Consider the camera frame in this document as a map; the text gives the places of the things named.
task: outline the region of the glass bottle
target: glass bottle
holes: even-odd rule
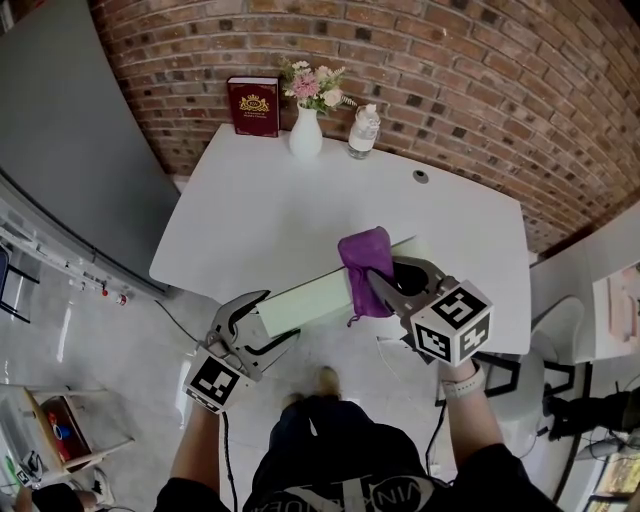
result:
[[[378,137],[380,129],[380,116],[376,112],[376,106],[369,103],[358,108],[356,120],[349,133],[349,155],[358,160],[365,158],[373,149],[373,144]]]

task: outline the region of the purple cloth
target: purple cloth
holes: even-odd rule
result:
[[[366,271],[377,270],[388,279],[393,279],[393,261],[391,259],[391,239],[386,229],[378,226],[375,229],[357,233],[338,242],[338,252],[342,263],[349,273],[353,310],[355,316],[349,321],[358,320],[361,316],[386,318],[393,313],[375,294]]]

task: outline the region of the white vase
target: white vase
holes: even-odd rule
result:
[[[318,111],[298,105],[298,120],[289,136],[289,149],[300,160],[309,160],[322,149]]]

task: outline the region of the pink object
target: pink object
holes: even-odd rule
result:
[[[296,98],[299,100],[306,100],[307,98],[318,94],[320,86],[318,85],[318,79],[313,73],[301,73],[296,75],[293,79],[291,90],[293,91],[293,94],[295,94]]]

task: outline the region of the wristband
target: wristband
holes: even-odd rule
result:
[[[450,398],[462,398],[465,395],[481,389],[484,384],[484,370],[482,366],[478,365],[476,373],[462,382],[452,382],[449,380],[442,381],[442,389],[444,391],[444,397],[449,400]]]

